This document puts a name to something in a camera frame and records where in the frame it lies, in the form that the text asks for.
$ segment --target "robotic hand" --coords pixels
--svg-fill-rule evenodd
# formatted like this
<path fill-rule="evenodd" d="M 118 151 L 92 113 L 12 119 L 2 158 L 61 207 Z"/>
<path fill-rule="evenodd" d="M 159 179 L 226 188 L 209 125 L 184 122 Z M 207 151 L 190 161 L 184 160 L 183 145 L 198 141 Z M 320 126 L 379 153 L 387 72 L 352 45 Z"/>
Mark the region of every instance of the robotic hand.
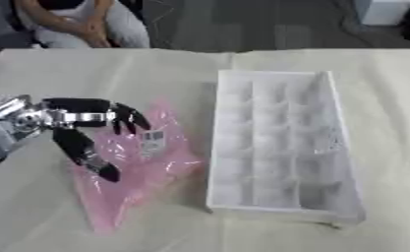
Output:
<path fill-rule="evenodd" d="M 121 134 L 121 123 L 136 134 L 136 125 L 149 130 L 146 119 L 134 108 L 104 99 L 47 98 L 32 104 L 29 95 L 0 101 L 0 162 L 31 138 L 46 130 L 53 141 L 77 165 L 83 165 L 112 182 L 120 180 L 119 170 L 103 160 L 94 142 L 78 127 L 104 127 L 109 122 Z"/>

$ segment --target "transparent plastic packaging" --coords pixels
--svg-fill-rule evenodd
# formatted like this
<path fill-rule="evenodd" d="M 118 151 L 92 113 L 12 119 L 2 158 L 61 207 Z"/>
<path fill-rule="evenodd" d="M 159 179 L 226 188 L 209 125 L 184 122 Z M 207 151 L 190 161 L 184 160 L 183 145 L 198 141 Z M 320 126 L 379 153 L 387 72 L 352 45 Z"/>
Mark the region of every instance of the transparent plastic packaging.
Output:
<path fill-rule="evenodd" d="M 108 182 L 80 166 L 71 169 L 96 232 L 111 232 L 128 208 L 201 167 L 201 159 L 191 152 L 168 105 L 155 103 L 145 116 L 150 131 L 139 129 L 136 135 L 117 136 L 110 128 L 103 128 L 93 137 L 100 155 L 120 169 L 120 182 Z"/>
<path fill-rule="evenodd" d="M 214 124 L 215 212 L 336 225 L 365 218 L 331 73 L 221 71 Z"/>

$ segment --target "white plastic tray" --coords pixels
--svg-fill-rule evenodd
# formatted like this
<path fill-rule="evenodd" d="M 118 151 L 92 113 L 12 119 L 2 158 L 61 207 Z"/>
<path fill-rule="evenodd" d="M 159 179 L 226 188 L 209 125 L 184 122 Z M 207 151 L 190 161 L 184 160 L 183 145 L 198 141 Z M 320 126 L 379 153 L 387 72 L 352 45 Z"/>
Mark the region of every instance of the white plastic tray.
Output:
<path fill-rule="evenodd" d="M 221 71 L 207 205 L 363 221 L 339 103 L 329 72 Z"/>

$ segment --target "person's hand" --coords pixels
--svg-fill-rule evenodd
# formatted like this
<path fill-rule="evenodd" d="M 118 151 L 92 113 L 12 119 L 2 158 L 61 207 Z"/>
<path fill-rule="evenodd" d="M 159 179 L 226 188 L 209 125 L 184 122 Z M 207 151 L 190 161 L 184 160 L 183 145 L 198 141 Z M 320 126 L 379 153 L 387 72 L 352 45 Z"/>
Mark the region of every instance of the person's hand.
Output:
<path fill-rule="evenodd" d="M 111 44 L 107 40 L 105 22 L 97 17 L 91 17 L 85 23 L 86 34 L 84 40 L 94 48 L 108 48 Z"/>
<path fill-rule="evenodd" d="M 88 31 L 83 35 L 83 40 L 93 48 L 110 48 L 111 44 L 106 37 L 92 31 Z"/>
<path fill-rule="evenodd" d="M 89 32 L 95 32 L 106 39 L 105 22 L 102 18 L 92 16 L 85 23 Z"/>

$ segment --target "pink plastic bag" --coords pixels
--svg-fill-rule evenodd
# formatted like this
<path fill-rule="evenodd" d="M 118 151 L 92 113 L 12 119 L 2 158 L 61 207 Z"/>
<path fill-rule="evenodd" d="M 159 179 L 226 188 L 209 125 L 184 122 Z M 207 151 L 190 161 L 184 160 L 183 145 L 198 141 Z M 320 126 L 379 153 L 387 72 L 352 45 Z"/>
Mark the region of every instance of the pink plastic bag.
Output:
<path fill-rule="evenodd" d="M 108 182 L 86 168 L 72 167 L 76 188 L 96 232 L 110 232 L 126 210 L 154 191 L 200 167 L 182 128 L 165 104 L 154 104 L 146 118 L 151 131 L 116 136 L 110 128 L 94 136 L 100 155 L 121 170 L 121 181 Z"/>

